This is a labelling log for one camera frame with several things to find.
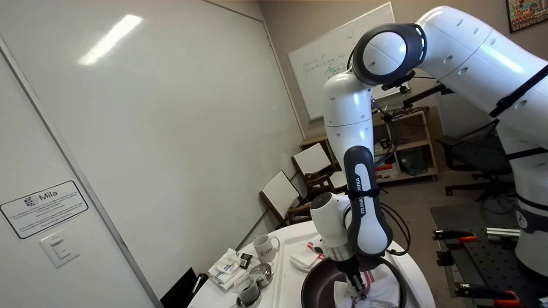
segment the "white table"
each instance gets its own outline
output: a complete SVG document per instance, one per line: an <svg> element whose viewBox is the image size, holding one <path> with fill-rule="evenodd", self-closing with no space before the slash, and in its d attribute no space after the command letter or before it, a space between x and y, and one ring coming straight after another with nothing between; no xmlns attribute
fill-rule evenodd
<svg viewBox="0 0 548 308"><path fill-rule="evenodd" d="M293 224L282 229L276 229L272 232L269 232L270 236L277 236L281 239L281 242L291 242L291 239L294 237L303 237L303 236L313 236L317 234L315 225L312 220L308 222L301 222L301 224ZM241 251L252 253L253 251L253 244L246 244L245 248L241 248ZM404 278L407 280L407 284L413 289L414 299L409 301L406 304L406 308L435 308L433 302L433 296L430 290L430 285L423 275L423 272L418 268L416 261L409 256L387 256L389 261L392 261L394 265L397 265L404 275ZM258 308L300 308L300 297L294 296L296 292L300 292L301 289L301 280L306 277L305 272L300 272L301 277L293 278L291 280L279 280L279 278L288 278L291 275L282 275L279 277L279 270L291 266L288 263L289 260L286 256L282 256L282 253L277 253L277 256L272 260L272 270L274 270L274 278L270 282L270 285L267 285L265 289L262 289L262 299ZM294 296L294 304L288 306L288 299L284 299L284 302L277 302L279 299L276 296L279 294L291 294ZM233 290L221 290L217 285L214 285L211 282L211 278L202 285L202 289L195 294L195 297L190 302L190 308L233 308L236 306L236 292Z"/></svg>

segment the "black chair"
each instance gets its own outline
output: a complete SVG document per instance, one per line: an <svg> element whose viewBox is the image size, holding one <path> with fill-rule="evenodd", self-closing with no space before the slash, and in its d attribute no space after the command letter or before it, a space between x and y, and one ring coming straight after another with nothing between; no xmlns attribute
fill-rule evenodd
<svg viewBox="0 0 548 308"><path fill-rule="evenodd" d="M197 290L205 284L205 273L195 273L190 266L181 278L161 297L164 308L188 306Z"/></svg>
<svg viewBox="0 0 548 308"><path fill-rule="evenodd" d="M514 189L512 181L502 179L510 177L512 167L496 135L496 123L498 119L493 119L461 136L443 135L438 140L450 169L471 171L474 179L486 179L445 186L445 195L452 195L454 189L483 189L478 200L486 200Z"/></svg>

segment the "sign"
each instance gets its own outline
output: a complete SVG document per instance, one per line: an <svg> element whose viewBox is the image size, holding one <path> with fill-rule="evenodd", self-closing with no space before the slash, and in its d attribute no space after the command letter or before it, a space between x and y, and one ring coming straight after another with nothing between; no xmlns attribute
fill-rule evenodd
<svg viewBox="0 0 548 308"><path fill-rule="evenodd" d="M74 181L20 196L0 205L20 239L67 220L89 207Z"/></svg>

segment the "shelf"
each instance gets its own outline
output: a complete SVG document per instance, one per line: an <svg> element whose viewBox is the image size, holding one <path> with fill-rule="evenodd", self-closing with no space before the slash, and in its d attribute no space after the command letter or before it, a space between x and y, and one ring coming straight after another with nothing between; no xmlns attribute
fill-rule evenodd
<svg viewBox="0 0 548 308"><path fill-rule="evenodd" d="M416 142L399 143L399 145L395 145L395 150L406 150L406 148L425 147L425 145L430 145L430 140L416 140Z"/></svg>
<svg viewBox="0 0 548 308"><path fill-rule="evenodd" d="M377 177L377 183L390 183L390 181L402 181L402 179L425 177L425 176L437 176L435 167L428 167L426 172L414 174L414 176L407 172L399 172L397 176L392 176L392 177Z"/></svg>

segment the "cup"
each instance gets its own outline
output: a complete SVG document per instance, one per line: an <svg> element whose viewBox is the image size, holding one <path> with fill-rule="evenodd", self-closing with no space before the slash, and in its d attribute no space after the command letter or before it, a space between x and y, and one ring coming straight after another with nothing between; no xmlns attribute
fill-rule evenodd
<svg viewBox="0 0 548 308"><path fill-rule="evenodd" d="M276 236L262 234L255 237L253 246L260 263L269 263L270 260L274 260L281 242Z"/></svg>
<svg viewBox="0 0 548 308"><path fill-rule="evenodd" d="M255 278L246 277L240 285L238 306L257 306L260 299L260 287L257 285Z"/></svg>

